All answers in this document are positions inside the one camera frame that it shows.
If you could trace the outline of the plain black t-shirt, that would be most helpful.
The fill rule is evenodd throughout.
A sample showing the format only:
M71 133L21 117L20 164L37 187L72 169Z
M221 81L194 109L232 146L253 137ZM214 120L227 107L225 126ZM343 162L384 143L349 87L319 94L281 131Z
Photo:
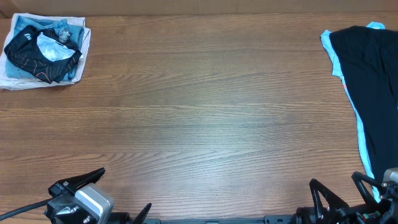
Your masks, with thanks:
M352 26L330 41L363 122L372 172L382 180L397 167L397 32Z

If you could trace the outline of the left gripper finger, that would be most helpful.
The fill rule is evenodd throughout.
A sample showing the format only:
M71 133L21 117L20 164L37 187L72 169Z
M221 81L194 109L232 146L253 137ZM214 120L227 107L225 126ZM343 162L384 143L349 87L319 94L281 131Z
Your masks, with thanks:
M137 215L135 219L131 221L131 224L143 224L144 220L146 219L150 209L151 209L152 204L148 203Z
M90 183L97 183L97 181L102 178L105 172L105 168L102 167L83 175L58 180L48 188L48 192L52 197L58 197L65 192L69 192L74 195L77 190L81 189L82 187Z

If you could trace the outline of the black cycling jersey orange lines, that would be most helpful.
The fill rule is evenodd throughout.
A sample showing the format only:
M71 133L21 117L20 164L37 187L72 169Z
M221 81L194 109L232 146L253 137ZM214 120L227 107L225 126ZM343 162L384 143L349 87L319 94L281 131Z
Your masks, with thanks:
M77 43L61 38L55 29L23 28L5 46L8 61L46 83L59 83L82 55Z

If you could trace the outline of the folded blue jeans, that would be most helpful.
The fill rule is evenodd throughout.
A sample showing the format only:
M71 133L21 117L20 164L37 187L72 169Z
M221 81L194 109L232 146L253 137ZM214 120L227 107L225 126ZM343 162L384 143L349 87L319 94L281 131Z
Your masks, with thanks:
M36 19L25 16L17 16L14 36L16 36L25 26L32 25L38 30L42 29L54 29L55 33L60 37L67 37L66 31L68 31L68 39L78 45L81 50L84 36L84 28L82 26L76 26L69 24L66 19L56 21L53 19ZM14 66L10 62L6 62L6 75L9 78L32 78L32 75L20 68Z

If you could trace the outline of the light blue t-shirt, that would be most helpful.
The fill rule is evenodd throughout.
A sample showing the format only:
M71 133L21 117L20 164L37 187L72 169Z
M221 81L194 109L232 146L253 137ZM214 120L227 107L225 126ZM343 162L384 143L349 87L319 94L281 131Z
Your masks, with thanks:
M387 30L385 25L381 22L370 22L366 28L370 29L375 29L375 30ZM366 172L366 175L374 180L378 180L380 182L383 182L383 175L381 177L376 177L375 175L375 170L373 168L373 165L371 164L371 156L369 155L369 149L367 145L367 140L366 140L366 131L365 131L365 125L363 123L363 120L361 119L358 110L356 109L356 106L354 105L350 93L348 91L348 87L346 84L345 76L343 75L343 69L341 66L341 61L340 58L338 57L338 54L336 53L336 50L334 49L332 43L331 43L331 35L332 32L329 30L325 30L322 35L320 36L320 40L322 43L323 48L326 50L329 59L332 64L332 70L331 74L332 76L336 76L341 80L341 84L343 85L343 88L345 90L346 96L349 99L349 102L351 103L351 106L353 108L353 111L356 116L356 130L357 130L357 137L358 137L358 150L359 150L359 156L361 158L361 162L363 163L364 170ZM397 67L395 67L396 70L392 73L393 74L393 79L396 84L394 87L397 87ZM381 199L381 194L380 190L376 187L373 186L372 188L372 193L373 193L373 198L376 200L376 202L380 202Z

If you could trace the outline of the folded white cloth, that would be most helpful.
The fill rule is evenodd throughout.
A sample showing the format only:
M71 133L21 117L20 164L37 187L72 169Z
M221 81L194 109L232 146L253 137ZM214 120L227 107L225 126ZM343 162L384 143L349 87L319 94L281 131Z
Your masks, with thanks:
M16 23L17 16L25 16L36 19L53 19L56 21L60 21L62 19L66 19L69 24L82 26L84 28L84 36L83 43L81 46L80 52L82 56L79 58L77 66L72 70L71 73L65 75L62 81L59 83L53 82L51 84L43 82L37 78L9 78L6 75L6 62L8 61L6 54L4 52L1 53L1 88L7 90L26 90L33 88L45 88L50 86L65 86L65 85L73 85L78 83L82 76L86 63L86 57L88 55L88 51L90 48L90 39L91 39L91 30L86 27L86 19L84 17L47 17L47 16L39 16L29 13L15 13L11 20L11 29L8 33L4 44L7 45L12 38L14 37L14 27Z

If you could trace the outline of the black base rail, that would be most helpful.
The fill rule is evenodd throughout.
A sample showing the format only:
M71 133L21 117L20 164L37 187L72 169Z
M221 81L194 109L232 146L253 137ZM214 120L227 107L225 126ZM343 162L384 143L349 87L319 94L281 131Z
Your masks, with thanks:
M283 224L290 223L293 215L266 215L260 218L214 218L214 219L186 219L160 220L146 218L144 224Z

